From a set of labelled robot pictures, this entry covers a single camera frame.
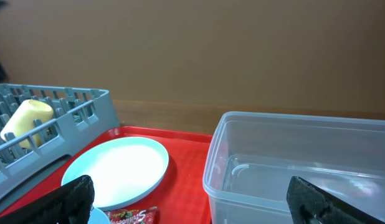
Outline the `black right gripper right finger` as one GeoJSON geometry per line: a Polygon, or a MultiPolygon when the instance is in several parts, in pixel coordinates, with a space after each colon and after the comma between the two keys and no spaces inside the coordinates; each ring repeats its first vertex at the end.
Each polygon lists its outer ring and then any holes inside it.
{"type": "Polygon", "coordinates": [[[305,179],[293,176],[287,203],[294,224],[383,224],[305,179]]]}

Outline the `yellow plastic cup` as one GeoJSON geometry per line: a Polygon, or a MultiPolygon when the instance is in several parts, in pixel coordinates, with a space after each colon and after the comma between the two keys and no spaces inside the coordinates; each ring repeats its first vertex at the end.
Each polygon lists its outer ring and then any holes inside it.
{"type": "Polygon", "coordinates": [[[3,141],[6,141],[6,133],[19,137],[35,128],[34,120],[46,123],[53,115],[53,108],[48,104],[38,100],[24,100],[0,132],[0,137],[3,141]]]}

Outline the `blue bowl with rice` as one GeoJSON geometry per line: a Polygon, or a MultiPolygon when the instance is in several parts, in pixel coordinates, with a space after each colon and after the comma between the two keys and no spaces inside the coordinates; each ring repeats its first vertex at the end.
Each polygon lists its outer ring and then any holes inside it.
{"type": "Polygon", "coordinates": [[[111,224],[107,214],[98,208],[92,208],[87,224],[111,224]]]}

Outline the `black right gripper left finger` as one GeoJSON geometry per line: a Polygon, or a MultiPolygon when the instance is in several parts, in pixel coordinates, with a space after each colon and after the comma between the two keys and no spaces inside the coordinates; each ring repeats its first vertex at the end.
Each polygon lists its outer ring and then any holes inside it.
{"type": "Polygon", "coordinates": [[[93,180],[82,175],[0,217],[0,224],[87,224],[94,198],[93,180]]]}

